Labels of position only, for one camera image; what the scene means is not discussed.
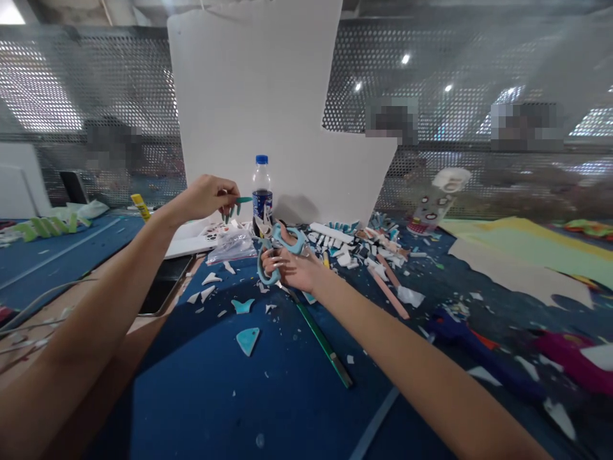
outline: magenta object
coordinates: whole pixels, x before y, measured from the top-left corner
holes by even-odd
[[[603,371],[581,353],[582,348],[594,346],[591,340],[577,334],[545,332],[534,345],[564,366],[564,372],[587,391],[613,396],[613,372]]]

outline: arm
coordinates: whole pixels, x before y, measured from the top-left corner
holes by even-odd
[[[285,229],[283,239],[292,242]],[[310,254],[262,255],[267,272],[309,292],[366,350],[459,458],[548,459],[534,438],[470,375],[436,347],[367,300]]]
[[[0,458],[40,457],[121,344],[177,228],[218,208],[228,214],[237,196],[234,182],[202,176],[151,217],[0,394]]]

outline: wooden stick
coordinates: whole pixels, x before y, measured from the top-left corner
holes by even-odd
[[[383,267],[385,267],[385,273],[387,273],[387,276],[390,279],[391,283],[394,285],[394,288],[398,289],[400,281],[398,281],[398,278],[396,278],[396,275],[391,270],[391,267],[389,266],[387,260],[385,260],[385,257],[380,254],[377,254],[377,260],[381,263],[381,265],[383,265]]]
[[[381,279],[381,277],[377,274],[377,272],[375,272],[375,269],[369,266],[368,272],[375,279],[375,281],[381,288],[381,291],[383,291],[383,293],[388,298],[392,306],[396,309],[400,317],[402,319],[409,319],[410,318],[409,314],[407,313],[407,311],[404,309],[404,307],[400,303],[400,300],[398,300],[396,296],[390,291],[390,289],[387,287],[385,282]]]

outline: hand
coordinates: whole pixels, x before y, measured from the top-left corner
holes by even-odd
[[[296,239],[289,234],[281,224],[281,237],[290,244],[296,244]],[[285,247],[282,249],[269,249],[262,253],[262,267],[266,275],[270,276],[275,268],[281,273],[281,283],[311,293],[315,286],[315,280],[322,270],[327,268],[317,259],[312,252],[308,256],[297,256],[289,252]]]
[[[188,220],[209,217],[216,210],[229,215],[240,195],[233,181],[205,174],[162,206],[159,212],[170,217],[173,223],[183,225]]]

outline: black device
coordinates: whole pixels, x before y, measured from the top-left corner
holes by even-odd
[[[159,316],[176,294],[180,281],[192,264],[193,256],[176,257],[162,262],[140,307],[139,316]]]
[[[60,171],[59,177],[64,183],[64,188],[71,203],[87,204],[87,192],[81,182],[81,176],[76,171]]]

